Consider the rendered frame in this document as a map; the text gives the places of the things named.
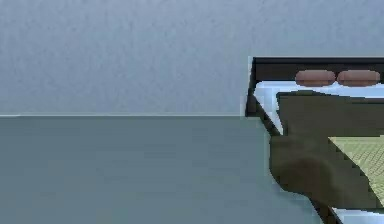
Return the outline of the black framed bed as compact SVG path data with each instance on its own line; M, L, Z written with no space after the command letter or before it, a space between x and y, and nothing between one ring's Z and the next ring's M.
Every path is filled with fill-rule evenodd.
M329 86L305 87L295 82L304 70L328 70L336 75ZM337 76L347 70L372 70L380 73L380 82L367 87L347 87ZM277 95L294 91L384 99L384 58L380 57L255 57L252 60L245 113L262 120L270 139L282 132ZM307 197L324 224L384 224L384 212L338 209Z

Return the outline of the dark olive blanket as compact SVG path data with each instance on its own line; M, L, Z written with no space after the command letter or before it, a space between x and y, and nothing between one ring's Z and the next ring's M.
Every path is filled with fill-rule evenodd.
M384 212L365 174L329 140L384 135L384 99L294 91L277 102L282 132L270 139L270 171L281 188L329 207Z

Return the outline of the brown pillow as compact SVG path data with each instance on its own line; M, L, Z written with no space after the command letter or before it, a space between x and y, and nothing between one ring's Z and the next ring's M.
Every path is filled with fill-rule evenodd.
M380 82L380 73L372 70L347 70L337 76L337 82L347 87L367 87Z
M295 82L305 87L329 86L335 80L335 73L328 70L304 70L299 71L295 76Z

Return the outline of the light green patterned throw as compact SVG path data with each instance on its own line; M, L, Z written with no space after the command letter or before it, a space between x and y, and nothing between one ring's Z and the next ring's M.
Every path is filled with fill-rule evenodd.
M384 135L330 137L329 140L360 168L373 193L384 206Z

